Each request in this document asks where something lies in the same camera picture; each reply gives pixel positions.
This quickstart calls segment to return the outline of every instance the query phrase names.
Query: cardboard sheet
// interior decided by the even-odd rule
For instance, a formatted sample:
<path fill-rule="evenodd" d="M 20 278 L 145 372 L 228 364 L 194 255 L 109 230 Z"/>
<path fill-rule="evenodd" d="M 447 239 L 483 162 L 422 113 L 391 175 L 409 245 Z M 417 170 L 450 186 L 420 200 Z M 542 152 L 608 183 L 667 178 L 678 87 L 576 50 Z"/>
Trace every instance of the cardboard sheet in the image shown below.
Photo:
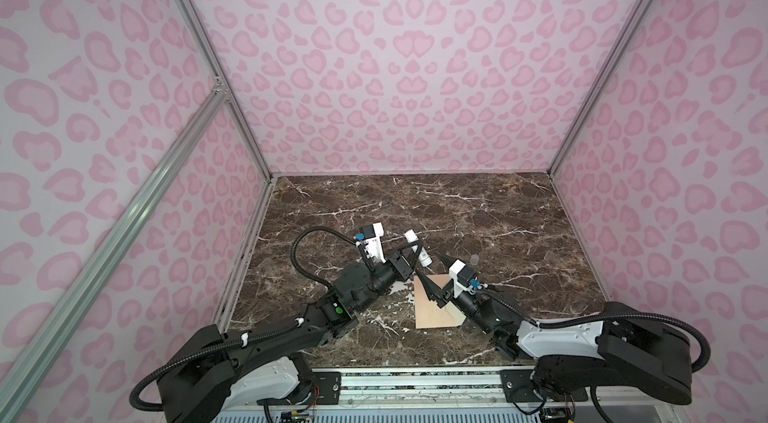
<path fill-rule="evenodd" d="M 444 286 L 451 279 L 450 275 L 428 275 L 428 277 L 440 286 Z M 453 303 L 448 303 L 444 307 L 439 308 L 437 303 L 429 301 L 421 280 L 415 275 L 413 278 L 413 296 L 417 329 L 459 326 L 466 319 L 466 316 L 458 311 L 458 308 Z"/>

